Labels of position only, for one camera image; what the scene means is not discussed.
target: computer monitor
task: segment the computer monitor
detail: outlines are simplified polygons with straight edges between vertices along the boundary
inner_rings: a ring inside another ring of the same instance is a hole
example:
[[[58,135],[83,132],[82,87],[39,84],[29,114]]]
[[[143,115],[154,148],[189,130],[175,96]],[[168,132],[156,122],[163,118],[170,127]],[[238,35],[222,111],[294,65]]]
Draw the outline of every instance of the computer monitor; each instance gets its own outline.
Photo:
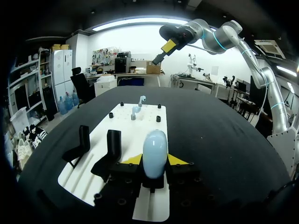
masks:
[[[254,102],[258,107],[262,107],[263,99],[265,97],[266,88],[258,89],[254,84],[253,77],[250,77],[250,93],[249,98],[250,101]],[[268,96],[266,96],[266,101],[263,106],[263,111],[272,118],[271,108],[268,100]]]
[[[250,92],[250,83],[243,81],[243,83],[246,85],[246,92]]]

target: ceiling light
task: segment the ceiling light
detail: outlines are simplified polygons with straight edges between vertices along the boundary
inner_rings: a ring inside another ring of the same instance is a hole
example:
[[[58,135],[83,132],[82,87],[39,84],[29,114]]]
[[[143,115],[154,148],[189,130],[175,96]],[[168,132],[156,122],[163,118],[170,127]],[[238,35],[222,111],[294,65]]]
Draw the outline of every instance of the ceiling light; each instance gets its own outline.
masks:
[[[292,92],[292,94],[294,94],[295,92],[294,92],[294,89],[292,87],[292,84],[288,82],[288,85],[289,85],[290,91]]]
[[[186,24],[187,21],[177,20],[177,19],[167,19],[167,18],[135,18],[135,19],[127,19],[116,22],[107,23],[98,27],[93,28],[94,31],[100,31],[103,29],[116,27],[119,25],[131,24],[131,23],[171,23],[176,25]]]
[[[292,76],[297,77],[297,74],[296,74],[295,72],[291,71],[291,70],[285,69],[285,68],[280,67],[280,66],[276,66],[276,67],[277,67],[279,70],[282,70],[282,71],[284,71],[284,72],[286,72],[286,73],[289,73],[289,74],[292,75]]]

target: robotic arm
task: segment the robotic arm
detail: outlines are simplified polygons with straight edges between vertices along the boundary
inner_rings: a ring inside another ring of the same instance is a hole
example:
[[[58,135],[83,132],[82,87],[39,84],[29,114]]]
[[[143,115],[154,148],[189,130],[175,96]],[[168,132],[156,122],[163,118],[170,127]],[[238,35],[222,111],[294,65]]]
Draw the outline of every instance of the robotic arm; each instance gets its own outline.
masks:
[[[237,47],[250,68],[255,85],[258,89],[267,88],[268,99],[273,117],[273,134],[285,132],[289,128],[285,104],[271,68],[258,67],[257,59],[248,44],[238,34],[242,27],[236,21],[225,22],[216,31],[211,30],[207,22],[195,19],[180,27],[165,25],[160,28],[160,35],[167,40],[162,47],[163,53],[157,55],[154,64],[162,62],[166,55],[176,49],[181,50],[189,43],[202,39],[204,48],[212,55],[222,54],[227,49]]]
[[[198,39],[202,40],[204,50],[212,55],[222,54],[227,49],[237,47],[250,68],[256,87],[266,88],[273,119],[273,132],[267,140],[280,155],[292,177],[297,172],[296,167],[299,170],[299,116],[290,127],[273,70],[269,67],[259,68],[252,50],[238,36],[241,31],[242,27],[236,21],[225,22],[216,31],[211,30],[207,22],[201,19],[195,19],[178,28],[169,25],[162,26],[159,32],[167,43],[162,47],[163,53],[157,55],[153,63],[158,64],[166,55],[169,56],[175,50],[181,50],[185,45],[195,43]]]

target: light blue egg-shaped object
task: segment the light blue egg-shaped object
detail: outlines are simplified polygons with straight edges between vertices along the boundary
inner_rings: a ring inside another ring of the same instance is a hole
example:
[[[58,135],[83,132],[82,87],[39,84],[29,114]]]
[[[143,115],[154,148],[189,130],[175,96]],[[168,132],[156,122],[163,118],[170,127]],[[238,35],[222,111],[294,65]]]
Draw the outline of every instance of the light blue egg-shaped object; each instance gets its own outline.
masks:
[[[167,161],[167,139],[163,131],[154,130],[146,136],[142,160],[148,178],[157,179],[163,175]]]

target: black chair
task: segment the black chair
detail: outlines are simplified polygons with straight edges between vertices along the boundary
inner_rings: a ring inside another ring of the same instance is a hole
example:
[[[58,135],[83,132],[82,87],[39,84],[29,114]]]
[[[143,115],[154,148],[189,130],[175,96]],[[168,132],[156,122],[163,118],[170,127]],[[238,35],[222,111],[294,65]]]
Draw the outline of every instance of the black chair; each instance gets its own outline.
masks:
[[[81,104],[85,104],[88,101],[95,98],[95,91],[94,86],[90,86],[88,84],[88,81],[86,80],[85,76],[81,72],[81,68],[74,68],[72,69],[73,76],[71,77],[71,81],[73,82],[76,90],[77,95],[80,100],[80,103],[78,104],[78,108]]]

